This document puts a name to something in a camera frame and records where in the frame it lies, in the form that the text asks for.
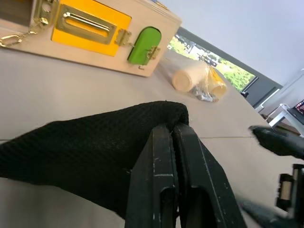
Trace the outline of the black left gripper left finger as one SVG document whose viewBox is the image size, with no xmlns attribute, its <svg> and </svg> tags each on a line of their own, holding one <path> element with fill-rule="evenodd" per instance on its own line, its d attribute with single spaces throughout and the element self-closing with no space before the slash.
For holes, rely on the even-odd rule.
<svg viewBox="0 0 304 228">
<path fill-rule="evenodd" d="M 132 169 L 125 227 L 174 228 L 179 182 L 172 137 L 163 124 L 153 128 Z"/>
</svg>

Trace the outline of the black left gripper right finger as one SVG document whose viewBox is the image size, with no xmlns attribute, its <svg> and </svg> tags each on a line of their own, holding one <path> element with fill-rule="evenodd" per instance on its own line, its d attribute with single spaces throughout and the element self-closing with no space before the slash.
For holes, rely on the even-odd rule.
<svg viewBox="0 0 304 228">
<path fill-rule="evenodd" d="M 222 166 L 188 125 L 172 132 L 183 228 L 245 228 L 246 223 Z"/>
</svg>

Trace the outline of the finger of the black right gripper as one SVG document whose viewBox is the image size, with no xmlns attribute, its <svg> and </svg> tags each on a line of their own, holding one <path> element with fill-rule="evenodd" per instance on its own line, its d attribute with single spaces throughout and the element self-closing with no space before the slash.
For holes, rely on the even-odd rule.
<svg viewBox="0 0 304 228">
<path fill-rule="evenodd" d="M 272 127 L 252 125 L 248 128 L 259 144 L 278 156 L 304 159 L 304 139 L 276 131 Z"/>
<path fill-rule="evenodd" d="M 293 220 L 247 199 L 237 199 L 239 206 L 262 228 L 292 228 Z"/>
</svg>

